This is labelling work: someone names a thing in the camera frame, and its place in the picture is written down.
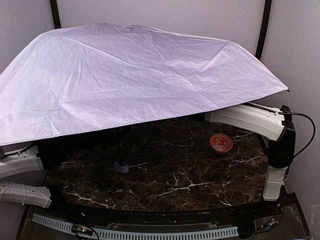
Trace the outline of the lavender folding umbrella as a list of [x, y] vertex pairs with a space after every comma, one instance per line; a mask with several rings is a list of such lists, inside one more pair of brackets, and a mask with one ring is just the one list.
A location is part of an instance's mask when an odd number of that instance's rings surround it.
[[207, 113], [287, 89], [229, 40], [141, 25], [60, 28], [1, 73], [0, 144]]

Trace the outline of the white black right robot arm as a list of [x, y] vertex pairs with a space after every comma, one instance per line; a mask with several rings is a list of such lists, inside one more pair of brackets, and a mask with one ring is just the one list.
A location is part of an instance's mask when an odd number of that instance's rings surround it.
[[[313, 128], [309, 142], [297, 153], [296, 130], [292, 116], [308, 119]], [[312, 143], [316, 135], [316, 125], [312, 118], [303, 113], [292, 112], [286, 105], [275, 108], [247, 102], [206, 112], [203, 114], [203, 120], [227, 124], [258, 135], [268, 159], [262, 195], [265, 201], [276, 201], [279, 198], [281, 187], [286, 180], [286, 172], [289, 171], [294, 158]]]

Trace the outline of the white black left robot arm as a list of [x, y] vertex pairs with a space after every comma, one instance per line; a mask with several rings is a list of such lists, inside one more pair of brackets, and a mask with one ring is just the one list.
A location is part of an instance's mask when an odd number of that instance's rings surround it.
[[51, 192], [44, 186], [31, 186], [4, 181], [26, 172], [56, 168], [67, 161], [62, 147], [23, 142], [0, 147], [0, 201], [48, 208]]

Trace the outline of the red patterned ceramic bowl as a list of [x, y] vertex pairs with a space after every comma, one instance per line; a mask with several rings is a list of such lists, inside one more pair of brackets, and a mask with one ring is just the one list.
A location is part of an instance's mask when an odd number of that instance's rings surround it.
[[233, 141], [225, 134], [217, 133], [210, 137], [210, 146], [217, 154], [226, 154], [233, 148]]

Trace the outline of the black front table rail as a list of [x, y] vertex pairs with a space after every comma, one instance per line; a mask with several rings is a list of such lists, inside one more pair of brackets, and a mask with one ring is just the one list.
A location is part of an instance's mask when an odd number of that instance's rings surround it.
[[236, 206], [199, 210], [139, 211], [94, 207], [67, 202], [61, 189], [49, 186], [51, 204], [44, 213], [78, 224], [107, 226], [111, 223], [132, 225], [191, 225], [218, 223], [218, 225], [246, 225], [264, 217], [284, 215], [283, 198], [278, 201], [257, 201]]

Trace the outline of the black left corner post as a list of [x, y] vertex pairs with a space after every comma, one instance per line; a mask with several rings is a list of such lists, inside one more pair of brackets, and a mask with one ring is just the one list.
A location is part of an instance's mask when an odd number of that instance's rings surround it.
[[60, 29], [62, 26], [61, 26], [61, 20], [60, 20], [59, 8], [58, 8], [58, 1], [50, 0], [49, 2], [50, 2], [51, 15], [52, 15], [54, 28]]

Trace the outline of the black corner post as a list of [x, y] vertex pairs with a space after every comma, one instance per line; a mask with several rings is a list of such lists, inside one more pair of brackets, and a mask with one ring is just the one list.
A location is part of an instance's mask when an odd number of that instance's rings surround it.
[[272, 9], [272, 0], [265, 0], [263, 13], [262, 13], [262, 20], [261, 26], [255, 51], [255, 57], [260, 61], [262, 59], [263, 50], [265, 46], [265, 41], [268, 32], [268, 26], [270, 21], [271, 9]]
[[60, 20], [59, 8], [58, 8], [58, 1], [50, 0], [49, 2], [50, 2], [51, 15], [52, 15], [54, 28], [60, 29], [62, 26], [61, 26], [61, 20]]

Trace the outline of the black right corner post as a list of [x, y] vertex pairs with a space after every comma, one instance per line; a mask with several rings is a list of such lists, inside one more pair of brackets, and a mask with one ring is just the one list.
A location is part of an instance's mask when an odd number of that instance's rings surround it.
[[272, 0], [265, 0], [263, 13], [262, 13], [262, 20], [261, 26], [255, 51], [255, 57], [260, 61], [262, 59], [263, 50], [265, 46], [265, 41], [268, 32], [268, 26], [270, 21], [271, 9], [272, 9]]

